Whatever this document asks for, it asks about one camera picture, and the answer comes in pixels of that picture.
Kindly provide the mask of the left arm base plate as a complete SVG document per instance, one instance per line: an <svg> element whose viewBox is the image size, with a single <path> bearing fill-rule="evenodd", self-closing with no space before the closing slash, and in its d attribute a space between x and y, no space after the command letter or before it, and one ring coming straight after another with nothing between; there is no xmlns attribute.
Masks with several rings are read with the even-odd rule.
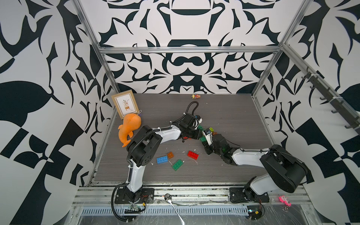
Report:
<svg viewBox="0 0 360 225"><path fill-rule="evenodd" d="M140 188L136 192L131 192L127 187L119 188L115 194L115 204L128 204L128 203L153 203L154 201L153 188Z"/></svg>

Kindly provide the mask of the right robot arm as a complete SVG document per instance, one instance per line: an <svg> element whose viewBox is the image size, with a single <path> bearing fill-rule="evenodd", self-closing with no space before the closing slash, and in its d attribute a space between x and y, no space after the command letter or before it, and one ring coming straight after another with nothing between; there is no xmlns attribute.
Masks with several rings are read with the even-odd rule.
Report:
<svg viewBox="0 0 360 225"><path fill-rule="evenodd" d="M266 174L253 177L244 187L230 190L232 203L267 203L269 192L281 189L293 193L310 170L304 162L287 152L280 145L267 149L246 150L229 145L221 134L209 133L200 138L208 155L215 153L229 165L255 166L266 170Z"/></svg>

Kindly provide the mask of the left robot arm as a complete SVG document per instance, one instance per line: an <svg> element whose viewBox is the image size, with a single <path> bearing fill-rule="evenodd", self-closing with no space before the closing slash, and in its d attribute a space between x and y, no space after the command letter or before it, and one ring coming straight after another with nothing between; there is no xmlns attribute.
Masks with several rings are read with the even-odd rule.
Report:
<svg viewBox="0 0 360 225"><path fill-rule="evenodd" d="M127 180L125 183L115 186L110 200L112 213L119 221L128 223L134 221L135 217L123 217L116 212L115 195L122 188L125 199L130 200L130 203L137 203L141 200L146 165L153 159L160 144L179 139L185 142L187 139L198 140L200 138L201 130L198 126L201 124L202 118L195 115L198 106L199 102L197 101L189 103L183 115L179 119L171 121L167 127L142 126L130 141L127 146L127 162L129 163Z"/></svg>

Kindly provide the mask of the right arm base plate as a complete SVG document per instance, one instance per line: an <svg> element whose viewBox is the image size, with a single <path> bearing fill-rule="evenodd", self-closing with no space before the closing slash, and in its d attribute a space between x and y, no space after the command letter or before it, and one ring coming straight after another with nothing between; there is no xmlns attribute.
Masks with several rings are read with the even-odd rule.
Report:
<svg viewBox="0 0 360 225"><path fill-rule="evenodd" d="M245 187L231 187L231 203L268 203L270 198L267 193L258 195L252 189Z"/></svg>

